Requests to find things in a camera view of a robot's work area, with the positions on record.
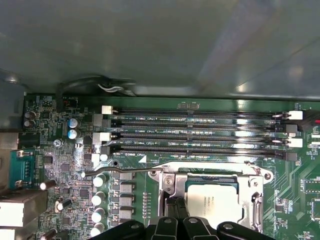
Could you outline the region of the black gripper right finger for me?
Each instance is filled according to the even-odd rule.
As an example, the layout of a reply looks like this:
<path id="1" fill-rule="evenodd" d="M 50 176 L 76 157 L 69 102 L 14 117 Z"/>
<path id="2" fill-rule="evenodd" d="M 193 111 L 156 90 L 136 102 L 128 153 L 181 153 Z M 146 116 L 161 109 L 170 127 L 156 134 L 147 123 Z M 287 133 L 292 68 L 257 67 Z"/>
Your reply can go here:
<path id="1" fill-rule="evenodd" d="M 267 240 L 268 236 L 247 228 L 243 225 L 225 221 L 216 229 L 205 223 L 204 218 L 190 216 L 186 201 L 182 197 L 177 198 L 179 220 L 190 240 Z"/>

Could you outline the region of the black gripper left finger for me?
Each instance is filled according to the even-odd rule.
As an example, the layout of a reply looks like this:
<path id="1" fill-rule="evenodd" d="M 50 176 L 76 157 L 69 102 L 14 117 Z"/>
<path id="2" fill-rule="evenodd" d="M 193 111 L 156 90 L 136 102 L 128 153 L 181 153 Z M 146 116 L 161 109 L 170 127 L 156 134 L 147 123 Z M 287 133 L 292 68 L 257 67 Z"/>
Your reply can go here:
<path id="1" fill-rule="evenodd" d="M 148 226 L 129 220 L 92 237 L 93 240 L 175 240 L 178 232 L 178 197 L 166 199 L 166 215 L 151 221 Z"/>

